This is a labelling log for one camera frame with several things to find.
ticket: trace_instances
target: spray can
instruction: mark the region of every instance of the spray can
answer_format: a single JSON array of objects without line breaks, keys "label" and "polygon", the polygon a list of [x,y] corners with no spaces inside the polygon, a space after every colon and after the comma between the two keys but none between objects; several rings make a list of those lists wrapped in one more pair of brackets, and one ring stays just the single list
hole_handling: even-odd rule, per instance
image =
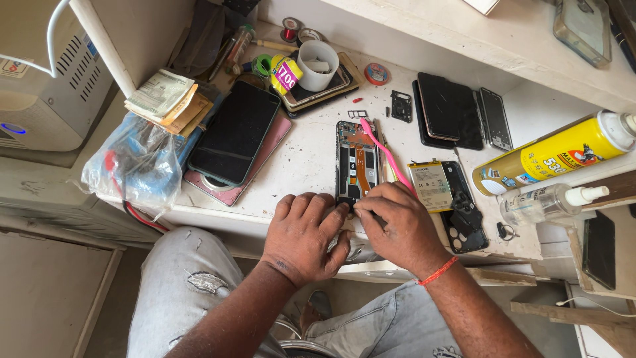
[{"label": "spray can", "polygon": [[504,198],[499,212],[509,224],[524,226],[579,215],[582,205],[606,195],[609,189],[605,186],[572,189],[570,185],[558,183]]},{"label": "spray can", "polygon": [[631,152],[636,115],[600,111],[501,155],[473,171],[473,183],[494,196]]}]

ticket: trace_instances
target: light blue jeans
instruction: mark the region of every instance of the light blue jeans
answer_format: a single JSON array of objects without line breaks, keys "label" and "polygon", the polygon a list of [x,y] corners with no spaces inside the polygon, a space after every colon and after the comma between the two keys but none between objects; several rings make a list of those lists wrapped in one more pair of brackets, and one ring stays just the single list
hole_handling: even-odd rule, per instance
[{"label": "light blue jeans", "polygon": [[[221,240],[196,227],[180,227],[161,237],[141,269],[128,358],[163,357],[244,278]],[[342,358],[460,357],[431,297],[413,282],[360,310],[313,323],[307,340]],[[287,355],[268,335],[255,357]]]}]

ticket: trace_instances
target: sim card tray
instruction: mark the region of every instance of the sim card tray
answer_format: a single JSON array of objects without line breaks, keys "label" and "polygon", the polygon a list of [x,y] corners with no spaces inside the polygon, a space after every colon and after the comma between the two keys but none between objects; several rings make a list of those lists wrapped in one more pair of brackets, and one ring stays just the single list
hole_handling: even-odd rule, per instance
[{"label": "sim card tray", "polygon": [[366,111],[347,111],[349,118],[368,118],[369,115]]}]

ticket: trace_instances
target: man's right hand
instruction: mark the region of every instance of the man's right hand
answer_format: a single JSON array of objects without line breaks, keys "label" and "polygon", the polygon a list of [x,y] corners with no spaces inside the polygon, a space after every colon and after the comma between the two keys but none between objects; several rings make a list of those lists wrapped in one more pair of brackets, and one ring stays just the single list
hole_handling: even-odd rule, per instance
[{"label": "man's right hand", "polygon": [[[423,280],[452,255],[441,244],[422,203],[400,182],[385,182],[354,204],[373,250]],[[382,217],[382,228],[371,211]]]}]

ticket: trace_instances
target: pink tablet cover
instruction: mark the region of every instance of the pink tablet cover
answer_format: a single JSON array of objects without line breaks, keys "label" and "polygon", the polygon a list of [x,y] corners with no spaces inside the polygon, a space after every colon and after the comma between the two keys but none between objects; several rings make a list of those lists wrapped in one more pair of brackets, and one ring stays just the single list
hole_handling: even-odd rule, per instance
[{"label": "pink tablet cover", "polygon": [[276,115],[272,126],[270,127],[270,130],[265,135],[263,146],[256,155],[256,159],[254,160],[252,169],[250,169],[249,174],[247,174],[245,184],[241,185],[240,187],[224,192],[212,190],[206,187],[205,184],[201,182],[201,174],[198,171],[194,170],[188,170],[183,175],[183,178],[186,181],[190,182],[192,185],[210,194],[214,199],[221,201],[227,206],[232,206],[239,198],[243,190],[252,182],[252,179],[256,176],[256,173],[258,173],[265,161],[267,161],[267,158],[269,158],[270,154],[272,154],[276,146],[280,143],[285,134],[287,134],[289,128],[291,128],[291,122],[281,115]]}]

